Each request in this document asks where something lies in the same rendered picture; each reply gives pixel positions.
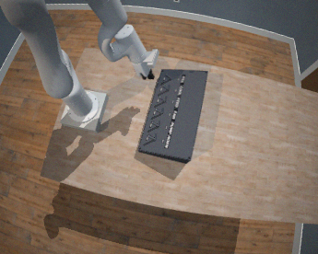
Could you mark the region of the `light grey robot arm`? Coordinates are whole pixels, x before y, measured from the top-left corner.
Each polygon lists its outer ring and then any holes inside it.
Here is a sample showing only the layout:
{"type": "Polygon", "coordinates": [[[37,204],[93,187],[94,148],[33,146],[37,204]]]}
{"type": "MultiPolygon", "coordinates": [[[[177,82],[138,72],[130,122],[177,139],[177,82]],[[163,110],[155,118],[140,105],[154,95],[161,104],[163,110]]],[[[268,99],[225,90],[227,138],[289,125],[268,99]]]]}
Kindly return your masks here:
{"type": "MultiPolygon", "coordinates": [[[[159,50],[147,52],[134,27],[125,25],[127,14],[120,0],[85,1],[102,22],[98,44],[110,62],[127,56],[132,63],[142,61],[147,63],[148,68],[155,68],[159,50]],[[111,43],[113,37],[116,41],[111,43]]],[[[86,95],[79,83],[68,55],[61,49],[45,1],[0,0],[0,6],[7,20],[25,37],[47,94],[52,98],[60,98],[76,112],[67,108],[72,120],[86,122],[94,118],[99,110],[99,101],[90,92],[86,95]]]]}

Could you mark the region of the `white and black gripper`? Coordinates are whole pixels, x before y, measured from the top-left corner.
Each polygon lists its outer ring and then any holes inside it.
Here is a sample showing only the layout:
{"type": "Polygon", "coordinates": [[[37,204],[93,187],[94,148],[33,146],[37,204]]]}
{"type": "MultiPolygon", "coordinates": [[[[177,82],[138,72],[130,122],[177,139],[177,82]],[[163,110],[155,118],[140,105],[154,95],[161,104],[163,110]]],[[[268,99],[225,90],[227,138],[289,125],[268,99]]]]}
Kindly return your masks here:
{"type": "Polygon", "coordinates": [[[147,63],[141,63],[141,62],[132,63],[138,77],[141,77],[139,75],[142,75],[143,80],[146,80],[147,78],[154,79],[155,76],[152,74],[151,68],[147,67],[147,63]]]}

